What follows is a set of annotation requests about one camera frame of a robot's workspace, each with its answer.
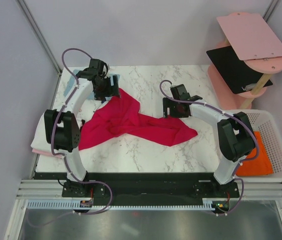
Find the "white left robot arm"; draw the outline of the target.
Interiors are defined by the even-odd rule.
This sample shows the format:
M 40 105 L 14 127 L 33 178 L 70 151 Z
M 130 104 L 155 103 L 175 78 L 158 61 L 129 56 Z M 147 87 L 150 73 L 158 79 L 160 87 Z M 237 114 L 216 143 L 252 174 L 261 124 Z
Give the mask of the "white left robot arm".
M 90 193 L 91 185 L 85 181 L 87 171 L 79 154 L 81 132 L 76 117 L 90 96 L 101 102 L 111 97 L 119 97 L 119 75 L 101 76 L 97 71 L 81 70 L 73 77 L 74 84 L 61 107 L 46 110 L 43 119 L 46 141 L 50 144 L 52 155 L 63 159 L 67 179 L 75 182 L 73 191 L 84 197 Z

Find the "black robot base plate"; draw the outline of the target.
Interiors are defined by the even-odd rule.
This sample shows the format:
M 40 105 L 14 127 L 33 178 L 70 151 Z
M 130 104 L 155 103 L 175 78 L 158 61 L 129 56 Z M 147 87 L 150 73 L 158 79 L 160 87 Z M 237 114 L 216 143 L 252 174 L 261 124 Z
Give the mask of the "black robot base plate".
M 66 180 L 62 196 L 92 197 L 98 203 L 198 204 L 204 198 L 228 199 L 239 197 L 238 185 L 231 181 L 219 184 L 213 173 L 97 173 L 86 178 L 89 184 Z

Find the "magenta t shirt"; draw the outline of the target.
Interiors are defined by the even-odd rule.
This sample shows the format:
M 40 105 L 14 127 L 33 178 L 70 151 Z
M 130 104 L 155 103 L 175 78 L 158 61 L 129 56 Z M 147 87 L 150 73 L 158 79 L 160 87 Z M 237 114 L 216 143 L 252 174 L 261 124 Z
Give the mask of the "magenta t shirt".
M 80 151 L 95 147 L 110 139 L 130 134 L 163 146 L 172 147 L 198 135 L 178 118 L 155 118 L 141 114 L 140 102 L 120 89 L 120 97 L 98 109 L 81 131 Z

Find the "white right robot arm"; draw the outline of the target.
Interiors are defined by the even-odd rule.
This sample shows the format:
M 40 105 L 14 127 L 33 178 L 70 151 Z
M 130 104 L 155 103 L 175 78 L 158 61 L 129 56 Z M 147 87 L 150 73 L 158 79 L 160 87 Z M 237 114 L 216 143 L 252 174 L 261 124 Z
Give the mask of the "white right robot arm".
M 195 117 L 213 127 L 218 147 L 219 165 L 214 172 L 215 181 L 210 192 L 221 197 L 228 190 L 227 183 L 234 179 L 239 166 L 259 156 L 259 144 L 246 113 L 227 113 L 202 99 L 195 101 L 163 98 L 163 116 L 174 118 Z

